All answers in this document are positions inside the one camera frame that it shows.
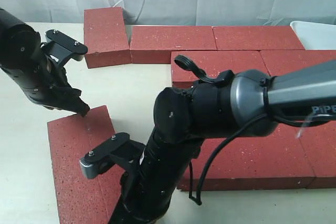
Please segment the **stack of bricks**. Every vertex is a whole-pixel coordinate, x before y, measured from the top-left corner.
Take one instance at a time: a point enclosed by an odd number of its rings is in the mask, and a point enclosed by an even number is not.
[[[289,26],[135,26],[129,44],[118,7],[85,10],[84,43],[88,68],[171,64],[177,88],[189,88],[196,80],[175,64],[179,54],[210,77],[227,69],[279,76],[336,59],[336,50],[305,50]],[[335,124],[308,128],[301,138],[297,130],[280,125],[268,137],[234,140],[215,158],[203,190],[336,188]],[[49,122],[48,132],[60,223],[106,223],[120,195],[122,170],[113,167],[86,180],[78,161],[114,134],[107,108]],[[193,160],[194,185],[221,141],[206,140]],[[189,190],[188,180],[186,170],[178,189]]]

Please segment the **gray metal part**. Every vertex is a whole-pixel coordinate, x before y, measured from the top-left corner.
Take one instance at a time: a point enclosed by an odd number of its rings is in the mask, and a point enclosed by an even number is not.
[[[336,60],[277,77],[268,100],[276,111],[291,106],[336,104]]]
[[[97,167],[87,163],[84,157],[79,160],[79,164],[85,178],[94,179],[99,175]]]
[[[261,71],[251,69],[236,75],[231,87],[231,107],[239,126],[245,125],[254,117],[264,114],[263,89],[260,80],[269,78]],[[247,130],[248,136],[267,136],[277,127],[277,123],[268,119],[256,123]]]

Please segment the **red brick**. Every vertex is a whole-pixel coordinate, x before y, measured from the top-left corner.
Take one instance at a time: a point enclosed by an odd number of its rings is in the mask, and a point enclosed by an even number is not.
[[[170,64],[171,52],[217,50],[211,26],[135,26],[132,63]]]
[[[261,56],[272,75],[281,75],[335,60],[336,50],[262,51]],[[306,128],[300,138],[316,175],[308,188],[336,188],[335,127],[336,123],[330,122],[319,127]]]
[[[114,166],[89,180],[79,166],[80,158],[114,134],[106,106],[84,118],[75,114],[47,125],[60,224],[107,223],[120,195],[123,170]]]
[[[197,78],[176,65],[174,59],[179,54],[192,59],[211,78],[228,69],[235,73],[250,68],[267,71],[258,51],[174,51],[171,54],[172,86],[181,89],[191,87]]]
[[[223,139],[206,140],[198,159],[193,160],[194,190],[204,164]],[[227,145],[210,167],[204,191],[305,188],[314,172],[295,138],[295,131],[280,125],[268,137],[237,138]],[[178,189],[189,189],[186,170]]]
[[[88,68],[131,63],[122,8],[84,10],[84,44]]]
[[[290,26],[213,27],[218,50],[303,50]]]

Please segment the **white tray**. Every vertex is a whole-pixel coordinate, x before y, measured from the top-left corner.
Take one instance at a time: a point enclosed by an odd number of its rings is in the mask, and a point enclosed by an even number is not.
[[[307,50],[336,50],[336,25],[292,21],[290,26]]]

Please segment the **table surface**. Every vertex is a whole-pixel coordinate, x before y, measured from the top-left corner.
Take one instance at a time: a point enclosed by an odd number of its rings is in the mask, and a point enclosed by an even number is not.
[[[28,23],[43,36],[57,29],[83,42],[83,24]],[[82,90],[92,108],[107,105],[117,132],[145,143],[153,128],[153,103],[171,86],[170,65],[124,65],[87,69],[85,61],[66,65],[69,83]],[[0,223],[59,224],[46,123],[71,115],[30,103],[0,72]],[[158,223],[336,223],[336,189],[203,192],[197,206],[176,190]]]

